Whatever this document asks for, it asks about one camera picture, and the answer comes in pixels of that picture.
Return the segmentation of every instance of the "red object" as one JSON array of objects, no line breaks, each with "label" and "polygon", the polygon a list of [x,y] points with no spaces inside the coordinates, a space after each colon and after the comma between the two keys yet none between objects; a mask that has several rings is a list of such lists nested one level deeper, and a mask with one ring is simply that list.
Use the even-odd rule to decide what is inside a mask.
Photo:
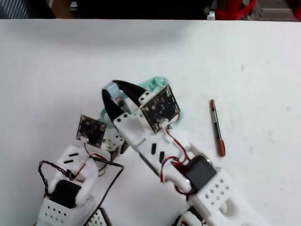
[{"label": "red object", "polygon": [[247,5],[246,7],[240,10],[239,8],[242,5],[242,0],[228,0],[225,10],[220,10],[220,9],[216,10],[215,12],[216,19],[217,20],[240,20],[252,11],[255,3],[256,0],[251,0],[249,5]]},{"label": "red object", "polygon": [[299,0],[299,8],[296,10],[294,15],[298,20],[301,20],[301,0]]},{"label": "red object", "polygon": [[183,226],[189,226],[185,221],[181,221],[181,225],[183,225]]}]

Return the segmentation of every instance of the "cable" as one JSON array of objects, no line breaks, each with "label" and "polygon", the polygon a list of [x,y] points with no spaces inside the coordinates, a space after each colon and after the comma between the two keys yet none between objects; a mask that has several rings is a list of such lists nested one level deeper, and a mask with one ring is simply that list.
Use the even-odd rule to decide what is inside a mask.
[{"label": "cable", "polygon": [[89,157],[90,157],[90,153],[88,152],[88,150],[87,150],[87,147],[86,147],[86,143],[84,143],[83,142],[83,144],[84,144],[84,147],[85,147],[85,150],[86,150],[86,153],[89,155]]},{"label": "cable", "polygon": [[190,158],[189,158],[188,155],[187,155],[187,152],[186,152],[185,148],[181,145],[181,143],[180,143],[177,139],[175,139],[175,138],[168,132],[167,129],[165,129],[165,132],[166,132],[166,133],[174,140],[174,142],[177,144],[177,146],[183,151],[184,156],[185,156],[184,161],[186,161],[187,159],[190,160]]},{"label": "cable", "polygon": [[[108,160],[107,157],[104,156],[103,154],[100,154],[100,153],[97,153],[97,152],[93,152],[93,153],[90,154],[89,151],[87,150],[86,143],[83,143],[83,144],[84,144],[84,148],[85,148],[87,154],[89,155],[89,158],[90,158],[92,155],[97,155],[98,157],[100,157],[100,158],[102,158],[102,159],[104,159],[104,160]],[[101,172],[102,170],[104,170],[104,169],[106,168],[106,166],[107,166],[107,164],[105,164],[103,167],[101,167],[100,169],[98,169],[98,172]]]},{"label": "cable", "polygon": [[86,161],[85,161],[85,163],[80,167],[80,169],[77,171],[77,173],[75,174],[73,180],[75,180],[75,178],[79,175],[79,173],[81,172],[81,170],[84,168],[85,165],[86,165]]},{"label": "cable", "polygon": [[162,161],[161,172],[160,172],[160,180],[161,180],[161,183],[164,183],[164,181],[165,181],[165,180],[164,180],[164,175],[163,175],[163,167],[164,167],[165,163],[166,163],[168,160],[170,160],[170,159],[176,160],[176,162],[174,162],[174,163],[180,163],[180,162],[179,162],[179,158],[176,157],[176,156],[168,156],[168,157],[166,157],[166,158]]},{"label": "cable", "polygon": [[55,165],[54,163],[52,162],[49,162],[49,161],[46,161],[46,160],[42,160],[40,161],[39,163],[39,168],[38,168],[38,172],[43,180],[43,183],[44,183],[44,186],[45,186],[45,195],[49,195],[48,193],[48,181],[47,179],[45,178],[43,172],[42,172],[42,165],[43,164],[48,164],[50,166],[52,166],[53,168],[57,169],[58,171],[60,171],[64,176],[66,176],[67,178],[69,178],[70,180],[73,180],[75,178],[75,175],[68,169],[68,170],[64,170],[63,168]]},{"label": "cable", "polygon": [[112,166],[116,166],[116,167],[120,167],[120,171],[117,173],[117,175],[115,176],[115,178],[112,180],[112,182],[110,183],[109,187],[107,188],[106,192],[104,193],[103,195],[103,198],[102,200],[100,201],[99,205],[96,207],[95,211],[90,215],[90,217],[88,218],[88,220],[84,223],[84,226],[86,226],[90,219],[92,218],[92,216],[97,212],[97,210],[101,207],[105,197],[107,196],[110,188],[113,186],[113,184],[115,183],[115,181],[117,180],[117,178],[119,177],[119,175],[122,173],[123,169],[124,169],[124,166],[121,165],[121,164],[118,164],[118,163],[114,163],[114,162],[111,162],[111,161],[107,161],[107,160],[103,160],[103,159],[100,159],[100,158],[97,158],[97,157],[93,157],[93,156],[90,156],[91,159],[93,159],[94,161],[99,161],[99,162],[103,162],[103,163],[106,163],[108,165],[112,165]]}]

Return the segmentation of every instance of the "pen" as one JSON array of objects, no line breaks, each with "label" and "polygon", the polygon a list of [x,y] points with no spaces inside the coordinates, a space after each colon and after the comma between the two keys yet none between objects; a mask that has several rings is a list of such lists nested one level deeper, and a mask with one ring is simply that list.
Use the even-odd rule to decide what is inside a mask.
[{"label": "pen", "polygon": [[224,157],[226,155],[225,144],[224,144],[224,141],[222,140],[220,125],[218,124],[214,100],[210,100],[210,106],[211,106],[212,121],[213,121],[213,126],[214,126],[214,133],[216,136],[218,152],[221,157]]}]

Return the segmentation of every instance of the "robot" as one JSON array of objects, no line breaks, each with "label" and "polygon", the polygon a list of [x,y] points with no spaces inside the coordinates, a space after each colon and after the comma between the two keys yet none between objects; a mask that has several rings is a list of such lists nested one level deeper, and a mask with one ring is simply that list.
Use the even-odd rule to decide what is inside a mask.
[{"label": "robot", "polygon": [[[125,95],[134,107],[127,105]],[[127,145],[138,153],[161,183],[173,183],[175,191],[186,196],[187,211],[176,220],[175,226],[270,225],[244,199],[225,170],[215,167],[192,141],[182,145],[173,135],[172,127],[181,119],[181,110],[168,84],[153,91],[125,81],[112,81],[102,89],[102,98],[109,121],[99,125],[97,130],[101,127],[105,130],[110,123],[111,128],[103,131],[104,135],[95,135],[85,131],[80,123],[77,138],[84,145],[68,147],[58,160],[61,170],[51,181],[49,191],[45,189],[38,226],[111,225],[101,208],[103,200],[97,205],[90,191],[99,170],[104,169],[104,164],[114,165],[113,159],[121,155]],[[89,153],[86,143],[101,149]],[[78,160],[66,163],[75,153]],[[63,194],[69,191],[73,192],[72,201],[62,201]],[[50,218],[48,210],[55,212],[54,209],[70,218],[61,220],[58,214]]]}]

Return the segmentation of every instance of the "white table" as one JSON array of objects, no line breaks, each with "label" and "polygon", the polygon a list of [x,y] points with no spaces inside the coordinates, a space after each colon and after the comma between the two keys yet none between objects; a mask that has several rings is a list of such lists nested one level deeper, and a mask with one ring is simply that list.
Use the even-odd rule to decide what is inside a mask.
[{"label": "white table", "polygon": [[[301,24],[212,21],[0,21],[0,224],[32,225],[41,159],[56,161],[100,89],[166,76],[194,133],[272,225],[300,224]],[[227,155],[218,158],[208,100]],[[113,225],[167,226],[185,205],[128,150],[104,207]],[[45,168],[50,179],[53,171]],[[114,170],[100,182],[102,194]]]}]

